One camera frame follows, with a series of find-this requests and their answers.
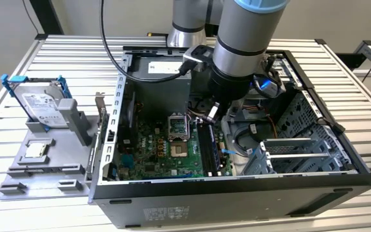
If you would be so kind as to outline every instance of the aluminum table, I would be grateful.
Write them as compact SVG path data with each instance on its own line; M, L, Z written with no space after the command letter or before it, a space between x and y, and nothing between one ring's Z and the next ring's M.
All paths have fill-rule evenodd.
M121 47L164 46L164 37L116 37L108 39L116 61ZM269 49L292 52L328 110L347 130L353 148L371 169L371 93L347 69L325 44L315 40L277 40ZM102 50L98 37L48 36L34 40L12 75L66 78L78 110L94 115L94 93L104 92L110 106L117 72ZM0 183L5 170L26 133L25 113L13 98L0 91ZM371 190L316 217L268 221L244 221L164 228L146 231L371 231ZM0 201L0 231L112 232L116 228L97 206L86 204L86 197Z

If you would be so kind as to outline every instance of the green circuit board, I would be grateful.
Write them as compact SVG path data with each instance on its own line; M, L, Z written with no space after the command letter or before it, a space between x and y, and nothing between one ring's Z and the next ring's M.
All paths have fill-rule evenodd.
M166 178L204 177L196 123L189 122L188 141L168 141L166 123L149 123L138 121L137 145L132 154L121 154L118 177L124 180L146 180ZM222 142L218 136L218 127L214 127L214 138ZM222 155L222 175L231 175L229 157Z

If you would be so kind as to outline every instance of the gray wall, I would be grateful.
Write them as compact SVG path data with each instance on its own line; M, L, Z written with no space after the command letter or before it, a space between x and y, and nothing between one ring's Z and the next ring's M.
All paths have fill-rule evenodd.
M40 27L28 0L25 3L36 26ZM21 0L0 0L0 75L10 73L16 68L36 34Z
M52 0L68 34L98 35L98 0ZM105 0L106 35L166 33L172 0ZM273 38L321 38L336 52L371 40L371 0L291 0Z

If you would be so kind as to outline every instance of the motherboard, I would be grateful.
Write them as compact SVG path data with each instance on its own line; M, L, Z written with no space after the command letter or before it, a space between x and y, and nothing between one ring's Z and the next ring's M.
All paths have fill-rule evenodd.
M168 122L137 122L136 147L122 148L120 154L118 177L121 180L194 178L212 176L206 171L210 156L218 161L216 175L232 175L229 155L222 153L225 142L220 127L212 126L216 154L201 152L196 120L184 121L176 118ZM188 132L188 139L172 139L168 131Z

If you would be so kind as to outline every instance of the open computer tower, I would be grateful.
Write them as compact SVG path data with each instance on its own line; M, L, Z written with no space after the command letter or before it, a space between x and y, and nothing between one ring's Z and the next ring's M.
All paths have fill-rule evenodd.
M124 47L121 67L158 78L180 48ZM313 216L371 188L371 173L289 51L267 51L285 92L255 91L213 125L206 74L160 84L118 76L90 156L89 203L117 228Z

